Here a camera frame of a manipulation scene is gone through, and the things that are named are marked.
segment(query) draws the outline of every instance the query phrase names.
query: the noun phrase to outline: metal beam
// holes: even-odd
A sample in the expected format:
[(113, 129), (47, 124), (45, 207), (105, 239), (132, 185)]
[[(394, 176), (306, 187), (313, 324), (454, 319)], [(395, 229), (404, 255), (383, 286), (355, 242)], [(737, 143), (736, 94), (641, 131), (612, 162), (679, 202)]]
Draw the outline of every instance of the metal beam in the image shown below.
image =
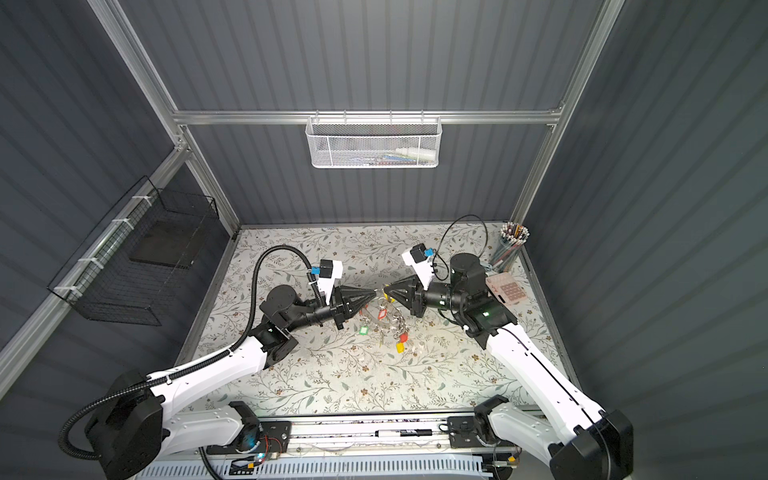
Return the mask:
[[(163, 163), (154, 171), (150, 177), (151, 183), (149, 181), (144, 182), (134, 194), (134, 197), (128, 200), (115, 218), (127, 217), (143, 201), (141, 198), (136, 197), (148, 195), (152, 191), (152, 184), (157, 188), (165, 187), (176, 172), (178, 172), (179, 168), (184, 165), (189, 156), (190, 152), (184, 145), (175, 147), (163, 160)], [(117, 227), (118, 223), (110, 222), (104, 231), (101, 232), (101, 235), (85, 251), (83, 257), (89, 258), (94, 256)], [(59, 286), (72, 285), (79, 278), (86, 265), (86, 263), (77, 262), (64, 276)], [(53, 293), (49, 294), (27, 319), (21, 329), (5, 345), (0, 352), (0, 399), (11, 388), (11, 385), (13, 385), (18, 376), (22, 374), (27, 365), (32, 361), (32, 358), (35, 357), (45, 341), (48, 340), (48, 337), (56, 330), (58, 324), (67, 316), (70, 309), (69, 303), (66, 303)]]
[(232, 235), (240, 227), (240, 219), (224, 194), (213, 171), (205, 160), (200, 147), (194, 141), (192, 133), (183, 129), (174, 120), (173, 113), (177, 110), (174, 99), (165, 88), (160, 74), (154, 67), (149, 54), (144, 50), (136, 31), (118, 0), (88, 0), (88, 4), (96, 14), (101, 26), (109, 35), (115, 48), (128, 66), (141, 91), (147, 97), (154, 113), (165, 128), (174, 143), (184, 142), (192, 149), (194, 157), (188, 162), (190, 170), (197, 179), (203, 193), (216, 200), (219, 218), (227, 232)]
[(309, 118), (324, 122), (389, 123), (437, 121), (443, 124), (550, 124), (560, 111), (177, 111), (181, 125), (303, 125)]
[(531, 167), (528, 179), (525, 181), (525, 186), (523, 186), (523, 191), (518, 198), (515, 209), (512, 211), (510, 220), (522, 222), (528, 214), (528, 210), (531, 208), (536, 192), (541, 186), (541, 181), (547, 173), (547, 169), (552, 162), (554, 154), (558, 151), (560, 142), (563, 139), (563, 134), (573, 118), (574, 111), (578, 106), (578, 102), (581, 100), (581, 96), (587, 86), (589, 77), (594, 70), (594, 66), (598, 62), (600, 53), (603, 51), (605, 42), (607, 41), (623, 6), (624, 0), (605, 0), (603, 2), (598, 17), (592, 27), (589, 39), (587, 40), (587, 44), (584, 46), (581, 57), (576, 64), (576, 69), (568, 84), (568, 89), (565, 91), (565, 96), (562, 101), (560, 121), (551, 129), (551, 132), (545, 139), (545, 142)]

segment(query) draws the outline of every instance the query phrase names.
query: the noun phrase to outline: black wire basket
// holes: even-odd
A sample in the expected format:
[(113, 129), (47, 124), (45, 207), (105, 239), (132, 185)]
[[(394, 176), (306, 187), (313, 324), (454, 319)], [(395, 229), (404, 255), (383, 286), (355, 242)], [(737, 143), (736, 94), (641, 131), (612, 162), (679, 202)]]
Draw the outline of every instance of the black wire basket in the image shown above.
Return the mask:
[(71, 285), (60, 272), (48, 289), (89, 320), (162, 325), (218, 217), (211, 197), (153, 189), (112, 220), (92, 257), (75, 261), (84, 265)]

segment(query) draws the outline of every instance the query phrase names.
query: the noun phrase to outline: gray wall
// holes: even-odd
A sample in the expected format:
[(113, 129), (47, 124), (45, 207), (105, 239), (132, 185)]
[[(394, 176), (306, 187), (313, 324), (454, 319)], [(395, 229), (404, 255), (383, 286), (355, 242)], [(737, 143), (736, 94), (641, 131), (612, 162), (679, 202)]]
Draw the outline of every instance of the gray wall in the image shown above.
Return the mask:
[[(0, 2), (0, 345), (91, 228), (172, 144), (83, 2)], [(169, 187), (199, 193), (183, 167)], [(67, 316), (0, 401), (0, 477), (103, 478), (56, 434), (120, 373), (173, 365), (227, 242), (221, 225), (162, 327)], [(79, 445), (85, 446), (81, 425)]]
[(526, 223), (633, 478), (765, 478), (768, 2), (629, 2)]
[(0, 346), (173, 144), (86, 2), (0, 2)]
[(507, 220), (546, 130), (446, 125), (437, 168), (330, 170), (303, 127), (192, 127), (243, 223), (265, 224)]
[[(556, 108), (599, 0), (131, 1), (180, 109)], [(192, 127), (244, 223), (506, 220), (546, 127), (446, 126), (436, 169), (317, 170), (302, 127)]]

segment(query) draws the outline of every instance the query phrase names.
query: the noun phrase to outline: floral tablecloth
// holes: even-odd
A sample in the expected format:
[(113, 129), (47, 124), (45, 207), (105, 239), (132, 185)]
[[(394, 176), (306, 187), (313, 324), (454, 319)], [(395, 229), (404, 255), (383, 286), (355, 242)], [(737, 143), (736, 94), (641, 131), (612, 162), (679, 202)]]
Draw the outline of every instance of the floral tablecloth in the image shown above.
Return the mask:
[[(313, 264), (322, 258), (341, 260), (342, 282), (380, 288), (412, 269), (402, 263), (406, 247), (425, 243), (437, 247), (447, 224), (367, 227), (270, 228), (244, 230), (195, 357), (233, 342), (243, 331), (250, 305), (250, 279), (258, 256), (268, 247), (288, 243), (306, 253)], [(499, 225), (488, 225), (491, 240), (483, 258), (496, 248)], [(443, 243), (442, 256), (478, 253), (485, 231), (478, 224), (457, 224)], [(259, 273), (258, 300), (281, 283), (293, 286), (302, 298), (311, 295), (303, 264), (290, 252), (267, 257)], [(438, 268), (440, 276), (445, 268)], [(557, 350), (519, 260), (511, 273), (528, 295), (515, 306), (518, 321), (539, 349), (562, 370)], [(406, 309), (409, 338), (404, 353), (396, 341), (378, 331), (361, 335), (358, 314), (336, 330), (333, 322), (297, 330), (299, 346), (267, 371), (245, 376), (196, 401), (191, 409), (213, 409), (243, 400), (259, 415), (302, 415), (336, 412), (398, 412), (457, 409), (500, 394), (517, 404), (534, 403), (520, 383), (459, 327), (428, 310), (423, 319)]]

